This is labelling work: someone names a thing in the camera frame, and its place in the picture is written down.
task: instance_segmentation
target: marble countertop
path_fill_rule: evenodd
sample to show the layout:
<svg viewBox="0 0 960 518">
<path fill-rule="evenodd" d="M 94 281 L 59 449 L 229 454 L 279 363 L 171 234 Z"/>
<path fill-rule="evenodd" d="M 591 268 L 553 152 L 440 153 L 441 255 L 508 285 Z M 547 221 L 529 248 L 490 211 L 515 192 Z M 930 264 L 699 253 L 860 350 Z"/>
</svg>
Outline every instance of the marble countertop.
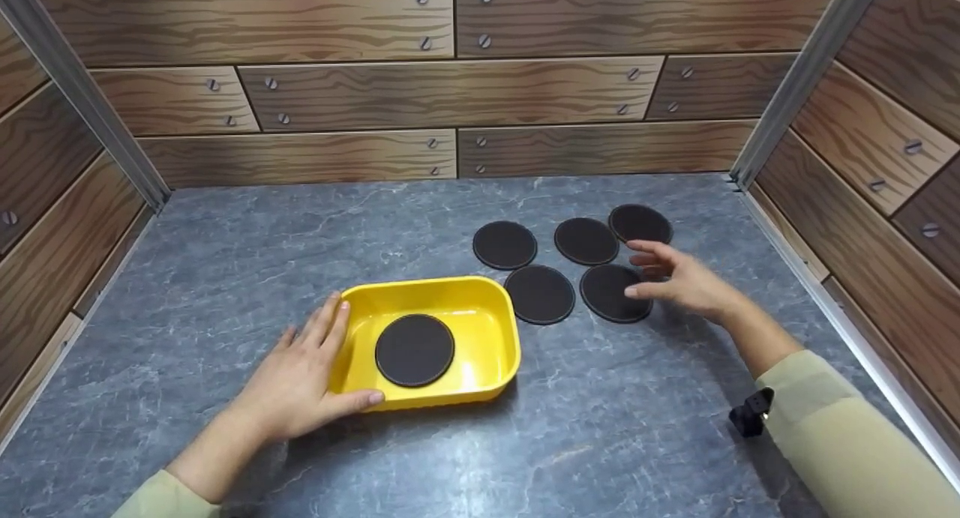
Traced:
<svg viewBox="0 0 960 518">
<path fill-rule="evenodd" d="M 877 388 L 718 174 L 179 190 L 141 239 L 10 445 L 0 508 L 109 516 L 241 388 L 332 289 L 506 272 L 473 232 L 514 220 L 577 283 L 557 224 L 644 203 L 889 413 Z M 618 262 L 626 262 L 621 248 Z M 487 404 L 361 415 L 264 450 L 226 515 L 810 517 L 767 437 L 727 420 L 753 382 L 723 331 L 658 304 L 617 325 L 578 299 L 519 322 L 517 378 Z"/>
</svg>

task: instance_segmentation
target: black coaster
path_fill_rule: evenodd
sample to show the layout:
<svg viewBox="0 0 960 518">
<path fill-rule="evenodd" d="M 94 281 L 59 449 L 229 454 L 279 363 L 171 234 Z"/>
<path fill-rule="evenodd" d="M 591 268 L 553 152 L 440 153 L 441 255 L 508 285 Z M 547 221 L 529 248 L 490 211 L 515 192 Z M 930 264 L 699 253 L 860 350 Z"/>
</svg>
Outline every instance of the black coaster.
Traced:
<svg viewBox="0 0 960 518">
<path fill-rule="evenodd" d="M 603 265 L 612 262 L 620 244 L 600 220 L 570 218 L 556 227 L 553 242 L 567 259 L 580 265 Z"/>
<path fill-rule="evenodd" d="M 473 254 L 483 265 L 514 270 L 537 256 L 537 239 L 517 222 L 490 222 L 473 234 Z"/>
<path fill-rule="evenodd" d="M 400 386 L 425 386 L 453 361 L 453 334 L 443 321 L 421 313 L 394 320 L 376 340 L 376 367 Z"/>
<path fill-rule="evenodd" d="M 580 296 L 591 312 L 613 323 L 634 323 L 654 307 L 653 301 L 638 301 L 624 296 L 623 290 L 642 282 L 634 269 L 620 265 L 600 265 L 580 278 Z"/>
<path fill-rule="evenodd" d="M 556 269 L 529 265 L 514 270 L 503 283 L 519 319 L 534 325 L 560 323 L 573 312 L 573 285 Z"/>
<path fill-rule="evenodd" d="M 673 227 L 663 214 L 635 203 L 614 208 L 610 211 L 607 224 L 624 242 L 659 241 L 669 244 L 673 238 Z"/>
</svg>

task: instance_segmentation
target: yellow tray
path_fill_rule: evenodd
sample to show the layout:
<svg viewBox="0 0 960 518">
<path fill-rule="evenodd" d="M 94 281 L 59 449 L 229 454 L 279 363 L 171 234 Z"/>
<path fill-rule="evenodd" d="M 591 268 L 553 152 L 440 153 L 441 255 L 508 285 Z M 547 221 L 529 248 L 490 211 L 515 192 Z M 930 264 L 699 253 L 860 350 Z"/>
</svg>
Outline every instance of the yellow tray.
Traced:
<svg viewBox="0 0 960 518">
<path fill-rule="evenodd" d="M 370 409 L 424 408 L 491 400 L 521 366 L 514 307 L 507 291 L 483 276 L 369 283 L 343 292 L 350 325 L 337 355 L 330 391 L 378 388 L 386 400 Z M 377 338 L 398 317 L 425 313 L 453 333 L 453 361 L 439 380 L 402 388 L 384 378 L 374 360 Z"/>
</svg>

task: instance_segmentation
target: sleeve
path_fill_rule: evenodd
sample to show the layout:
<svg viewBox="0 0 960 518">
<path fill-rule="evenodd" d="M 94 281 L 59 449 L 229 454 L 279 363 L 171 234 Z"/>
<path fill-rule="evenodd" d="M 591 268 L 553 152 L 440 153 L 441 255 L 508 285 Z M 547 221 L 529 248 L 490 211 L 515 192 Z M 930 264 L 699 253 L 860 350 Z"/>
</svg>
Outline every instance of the sleeve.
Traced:
<svg viewBox="0 0 960 518">
<path fill-rule="evenodd" d="M 160 470 L 148 478 L 113 518 L 217 518 L 220 505 L 206 503 L 178 478 Z"/>
<path fill-rule="evenodd" d="M 772 440 L 831 518 L 960 516 L 940 471 L 823 358 L 789 355 L 757 385 L 774 389 Z"/>
</svg>

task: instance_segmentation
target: side wall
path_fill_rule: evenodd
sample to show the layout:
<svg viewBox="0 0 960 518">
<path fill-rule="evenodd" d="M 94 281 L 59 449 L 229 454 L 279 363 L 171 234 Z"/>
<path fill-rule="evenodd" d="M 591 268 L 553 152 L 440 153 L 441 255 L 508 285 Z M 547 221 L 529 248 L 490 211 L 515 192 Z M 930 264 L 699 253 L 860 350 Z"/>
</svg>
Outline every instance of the side wall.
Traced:
<svg viewBox="0 0 960 518">
<path fill-rule="evenodd" d="M 830 0 L 41 0 L 171 187 L 724 172 Z"/>
<path fill-rule="evenodd" d="M 0 439 L 150 216 L 0 19 Z"/>
<path fill-rule="evenodd" d="M 751 194 L 960 454 L 960 0 L 874 0 Z"/>
</svg>

